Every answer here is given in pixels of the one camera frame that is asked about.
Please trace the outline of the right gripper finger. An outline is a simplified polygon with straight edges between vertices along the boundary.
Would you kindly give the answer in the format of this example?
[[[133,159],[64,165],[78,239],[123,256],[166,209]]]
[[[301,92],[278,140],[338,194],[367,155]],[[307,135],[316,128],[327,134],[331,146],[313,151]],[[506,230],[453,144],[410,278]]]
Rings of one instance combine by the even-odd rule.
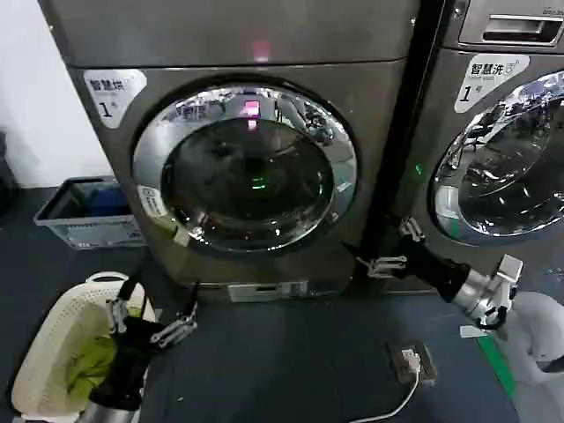
[[[413,216],[402,218],[398,226],[398,231],[402,241],[425,243],[427,240],[418,221]]]
[[[366,268],[369,278],[392,278],[395,272],[403,271],[407,264],[406,256],[380,256],[368,259],[362,258],[360,248],[352,244],[344,242],[343,247]]]

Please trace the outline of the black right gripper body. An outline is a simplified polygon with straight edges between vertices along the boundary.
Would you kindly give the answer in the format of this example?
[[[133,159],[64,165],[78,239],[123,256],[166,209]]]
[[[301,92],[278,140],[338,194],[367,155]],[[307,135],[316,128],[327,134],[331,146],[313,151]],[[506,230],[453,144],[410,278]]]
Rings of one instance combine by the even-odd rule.
[[[469,265],[439,256],[423,241],[401,240],[398,253],[406,258],[399,278],[415,276],[434,287],[446,301],[452,302],[469,276]]]

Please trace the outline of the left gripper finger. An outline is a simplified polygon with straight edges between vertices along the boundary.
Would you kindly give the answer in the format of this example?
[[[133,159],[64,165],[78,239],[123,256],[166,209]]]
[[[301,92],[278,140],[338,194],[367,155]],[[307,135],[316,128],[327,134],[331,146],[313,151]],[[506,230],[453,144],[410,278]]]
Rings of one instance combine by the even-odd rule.
[[[108,324],[110,333],[114,335],[122,335],[126,332],[127,326],[125,319],[130,315],[127,304],[136,287],[136,281],[125,277],[118,294],[106,301],[106,309],[108,312]]]
[[[160,350],[180,344],[197,328],[197,302],[193,302],[162,330],[154,333],[150,344]]]

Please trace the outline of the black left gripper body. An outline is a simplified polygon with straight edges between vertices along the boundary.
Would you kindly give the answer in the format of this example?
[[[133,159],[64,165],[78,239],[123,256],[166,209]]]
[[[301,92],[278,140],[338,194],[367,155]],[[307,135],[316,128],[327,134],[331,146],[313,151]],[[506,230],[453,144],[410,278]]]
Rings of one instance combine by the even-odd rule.
[[[159,348],[151,343],[152,335],[164,329],[161,323],[128,316],[125,332],[116,332],[112,339],[116,353],[104,381],[93,388],[89,400],[107,408],[139,408],[144,376]]]

